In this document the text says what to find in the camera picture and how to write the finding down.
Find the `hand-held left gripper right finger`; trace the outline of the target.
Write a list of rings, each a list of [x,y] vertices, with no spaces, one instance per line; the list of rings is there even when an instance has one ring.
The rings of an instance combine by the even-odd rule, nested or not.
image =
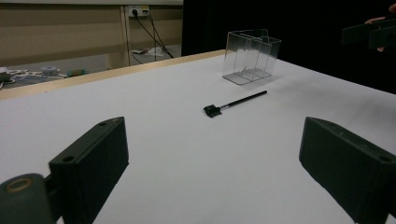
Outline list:
[[[396,218],[396,155],[333,122],[307,117],[299,161],[354,223]]]

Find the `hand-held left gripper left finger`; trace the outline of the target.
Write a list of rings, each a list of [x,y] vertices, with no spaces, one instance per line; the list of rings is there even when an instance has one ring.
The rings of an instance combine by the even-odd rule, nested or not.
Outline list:
[[[129,165],[125,120],[101,121],[49,162],[65,224],[92,224]]]

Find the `clear acrylic organizer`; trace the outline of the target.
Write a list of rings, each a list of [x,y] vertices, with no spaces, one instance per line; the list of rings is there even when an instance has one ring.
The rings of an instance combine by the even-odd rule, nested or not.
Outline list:
[[[269,36],[267,29],[229,32],[222,77],[237,85],[270,77],[281,43],[280,39]]]

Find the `black makeup brush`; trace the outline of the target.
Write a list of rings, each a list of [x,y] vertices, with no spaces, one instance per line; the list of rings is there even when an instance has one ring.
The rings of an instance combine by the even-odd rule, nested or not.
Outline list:
[[[261,92],[249,95],[249,96],[247,96],[245,98],[233,101],[233,102],[228,103],[226,105],[221,105],[221,106],[208,105],[208,106],[205,106],[203,108],[203,110],[210,118],[214,118],[215,116],[221,115],[222,111],[225,110],[225,109],[228,109],[228,108],[233,107],[235,105],[239,105],[239,104],[242,104],[242,103],[244,103],[246,101],[255,99],[255,98],[259,97],[259,96],[265,95],[266,93],[267,93],[267,91],[261,91]]]

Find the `black curtain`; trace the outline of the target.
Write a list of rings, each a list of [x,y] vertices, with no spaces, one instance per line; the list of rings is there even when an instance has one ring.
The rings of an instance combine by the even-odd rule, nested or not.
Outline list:
[[[225,49],[231,31],[265,29],[280,60],[396,94],[396,52],[341,43],[342,30],[387,16],[396,0],[183,0],[184,56]]]

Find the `white table mat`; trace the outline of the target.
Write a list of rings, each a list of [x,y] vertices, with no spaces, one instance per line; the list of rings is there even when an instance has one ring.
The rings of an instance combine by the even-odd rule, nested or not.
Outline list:
[[[282,61],[238,86],[222,63],[213,51],[0,90],[0,183],[46,174],[93,125],[124,117],[130,163],[97,224],[352,224],[299,162],[304,120],[396,153],[396,95]]]

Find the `beige wooden shelf unit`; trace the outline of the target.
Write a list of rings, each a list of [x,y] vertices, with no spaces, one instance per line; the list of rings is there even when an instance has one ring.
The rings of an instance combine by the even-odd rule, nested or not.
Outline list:
[[[129,66],[131,49],[149,45],[131,6],[149,8],[167,44],[181,41],[183,0],[0,0],[0,66],[99,54]]]

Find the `white wall socket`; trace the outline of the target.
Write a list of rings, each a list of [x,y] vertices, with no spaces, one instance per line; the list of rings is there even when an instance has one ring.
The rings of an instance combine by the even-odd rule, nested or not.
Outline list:
[[[128,6],[130,17],[146,17],[149,12],[149,6]]]

